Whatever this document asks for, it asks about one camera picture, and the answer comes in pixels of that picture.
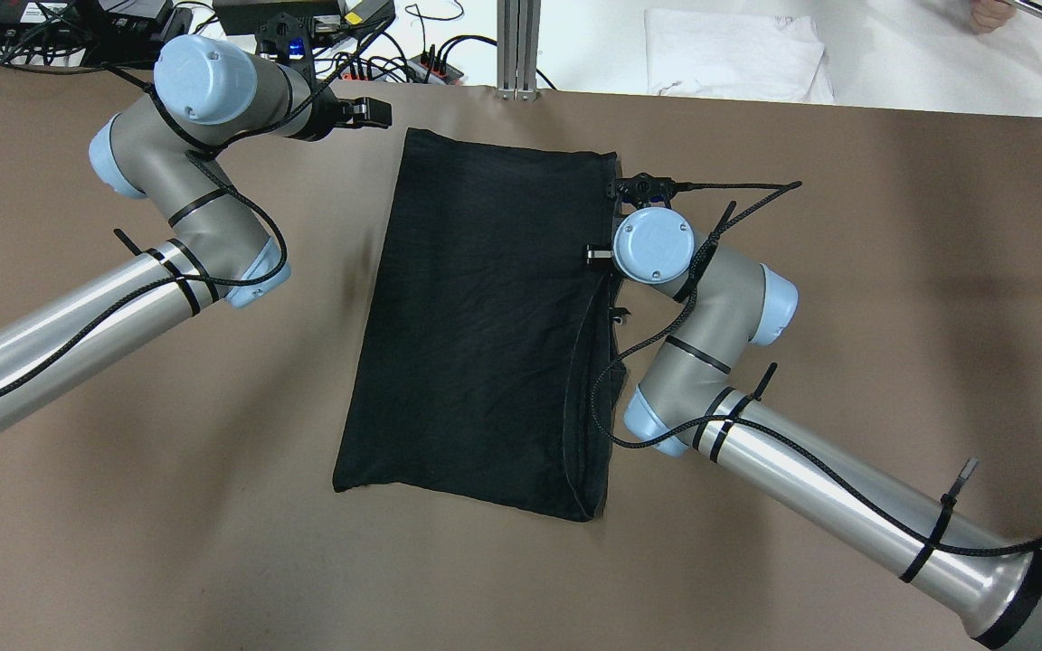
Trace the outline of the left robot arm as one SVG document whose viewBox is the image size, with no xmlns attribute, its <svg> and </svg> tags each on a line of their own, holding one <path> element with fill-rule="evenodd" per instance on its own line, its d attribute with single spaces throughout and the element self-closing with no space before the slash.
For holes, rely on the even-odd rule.
<svg viewBox="0 0 1042 651">
<path fill-rule="evenodd" d="M 199 34 L 174 37 L 152 82 L 90 143 L 99 179 L 148 199 L 173 235 L 0 330 L 0 434 L 216 302 L 244 307 L 289 280 L 284 236 L 218 155 L 243 137 L 306 143 L 393 123 L 384 100 Z"/>
</svg>

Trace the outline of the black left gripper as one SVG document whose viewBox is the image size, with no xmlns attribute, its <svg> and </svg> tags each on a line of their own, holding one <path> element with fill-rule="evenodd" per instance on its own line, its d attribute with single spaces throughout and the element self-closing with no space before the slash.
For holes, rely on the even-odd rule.
<svg viewBox="0 0 1042 651">
<path fill-rule="evenodd" d="M 387 129 L 393 126 L 393 108 L 384 100 L 356 98 L 342 102 L 334 91 L 319 92 L 307 110 L 308 119 L 295 132 L 295 140 L 314 143 L 326 137 L 336 127 Z"/>
</svg>

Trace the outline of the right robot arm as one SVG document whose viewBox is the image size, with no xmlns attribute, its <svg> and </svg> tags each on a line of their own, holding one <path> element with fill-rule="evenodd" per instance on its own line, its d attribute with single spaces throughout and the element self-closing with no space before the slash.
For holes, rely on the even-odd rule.
<svg viewBox="0 0 1042 651">
<path fill-rule="evenodd" d="M 933 499 L 765 405 L 729 376 L 782 336 L 798 289 L 666 207 L 620 220 L 620 274 L 683 301 L 623 415 L 626 448 L 694 450 L 949 609 L 989 650 L 1042 650 L 1042 537 L 1006 542 L 956 514 L 976 460 Z"/>
</svg>

